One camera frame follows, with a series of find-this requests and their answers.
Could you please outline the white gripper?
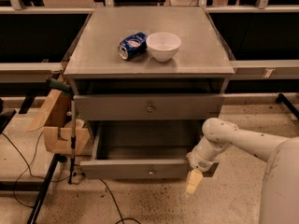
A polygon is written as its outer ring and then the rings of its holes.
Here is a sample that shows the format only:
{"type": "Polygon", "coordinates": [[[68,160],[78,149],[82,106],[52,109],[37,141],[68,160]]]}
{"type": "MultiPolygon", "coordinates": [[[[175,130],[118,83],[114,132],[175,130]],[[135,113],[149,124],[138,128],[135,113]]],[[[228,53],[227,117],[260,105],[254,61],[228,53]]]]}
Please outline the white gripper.
{"type": "Polygon", "coordinates": [[[199,143],[187,154],[190,166],[193,168],[187,176],[186,192],[194,194],[207,172],[214,164],[216,157],[226,149],[224,143],[213,142],[203,137],[199,143]]]}

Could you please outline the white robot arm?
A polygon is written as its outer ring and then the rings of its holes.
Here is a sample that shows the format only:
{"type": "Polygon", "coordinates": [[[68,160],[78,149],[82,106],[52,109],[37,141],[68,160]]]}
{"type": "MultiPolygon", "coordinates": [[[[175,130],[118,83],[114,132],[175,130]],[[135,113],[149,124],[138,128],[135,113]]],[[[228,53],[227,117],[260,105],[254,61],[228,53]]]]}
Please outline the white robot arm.
{"type": "Polygon", "coordinates": [[[266,162],[259,224],[299,224],[299,137],[287,138],[238,128],[222,119],[207,119],[203,137],[187,154],[192,170],[186,192],[196,191],[203,173],[228,146],[266,162]]]}

